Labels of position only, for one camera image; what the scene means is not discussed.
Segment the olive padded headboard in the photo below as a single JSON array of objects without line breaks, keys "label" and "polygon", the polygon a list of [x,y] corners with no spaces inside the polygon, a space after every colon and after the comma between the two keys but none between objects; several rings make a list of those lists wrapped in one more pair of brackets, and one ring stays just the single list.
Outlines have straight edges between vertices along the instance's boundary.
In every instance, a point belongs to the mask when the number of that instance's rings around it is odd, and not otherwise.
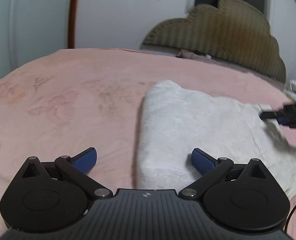
[{"label": "olive padded headboard", "polygon": [[208,54],[286,81],[286,67],[267,18],[241,0],[219,0],[216,7],[197,5],[187,18],[160,22],[143,44]]}]

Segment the white textured pants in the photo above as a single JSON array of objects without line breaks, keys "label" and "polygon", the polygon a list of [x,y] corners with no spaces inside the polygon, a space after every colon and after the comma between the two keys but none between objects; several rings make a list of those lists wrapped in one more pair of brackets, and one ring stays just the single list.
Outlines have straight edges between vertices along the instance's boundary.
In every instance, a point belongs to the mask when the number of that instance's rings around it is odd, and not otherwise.
[{"label": "white textured pants", "polygon": [[262,121],[265,105],[241,103],[184,89],[170,80],[153,86],[141,113],[140,189],[180,191],[200,178],[191,152],[239,164],[261,159],[289,198],[296,195],[296,148],[274,120]]}]

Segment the brown wooden door frame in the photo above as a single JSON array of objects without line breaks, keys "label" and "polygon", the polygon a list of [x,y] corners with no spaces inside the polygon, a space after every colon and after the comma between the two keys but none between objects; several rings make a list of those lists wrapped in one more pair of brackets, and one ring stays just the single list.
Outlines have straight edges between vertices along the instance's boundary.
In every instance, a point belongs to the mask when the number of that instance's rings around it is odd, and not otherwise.
[{"label": "brown wooden door frame", "polygon": [[77,0],[70,0],[70,12],[68,19],[68,41],[67,48],[75,48],[75,24],[76,24]]}]

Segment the pink bed sheet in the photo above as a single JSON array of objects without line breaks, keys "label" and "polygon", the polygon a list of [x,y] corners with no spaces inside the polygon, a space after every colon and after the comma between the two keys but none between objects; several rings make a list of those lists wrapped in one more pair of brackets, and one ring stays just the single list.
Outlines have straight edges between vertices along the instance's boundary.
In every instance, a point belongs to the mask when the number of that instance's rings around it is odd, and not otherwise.
[{"label": "pink bed sheet", "polygon": [[[232,160],[198,199],[138,187],[143,102],[164,80],[263,111],[290,104],[254,74],[209,62],[77,49],[27,63],[0,80],[0,239],[294,239],[291,198],[261,159]],[[279,126],[296,148],[296,129]],[[111,198],[92,199],[55,167],[90,147],[87,175]]]}]

